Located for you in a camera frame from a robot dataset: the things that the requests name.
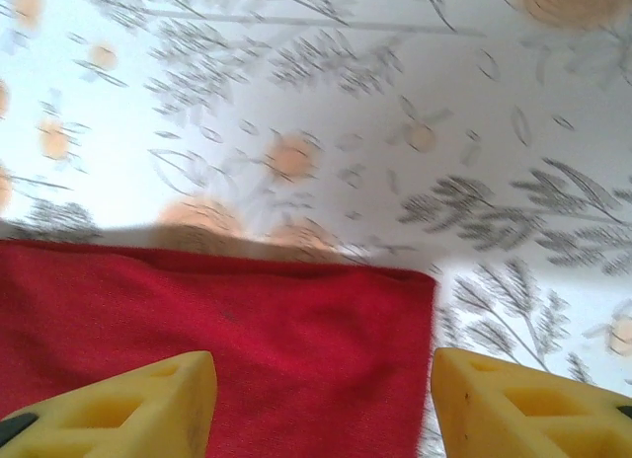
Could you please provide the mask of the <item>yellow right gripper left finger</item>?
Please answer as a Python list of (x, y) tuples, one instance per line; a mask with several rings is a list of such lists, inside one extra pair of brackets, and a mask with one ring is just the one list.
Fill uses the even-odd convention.
[(217, 398), (208, 351), (192, 351), (16, 410), (4, 457), (203, 457)]

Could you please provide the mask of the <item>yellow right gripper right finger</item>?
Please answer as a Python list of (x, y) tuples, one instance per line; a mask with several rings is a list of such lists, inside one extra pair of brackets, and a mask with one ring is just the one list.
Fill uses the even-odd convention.
[(434, 352), (433, 402), (449, 457), (631, 455), (630, 398), (472, 351)]

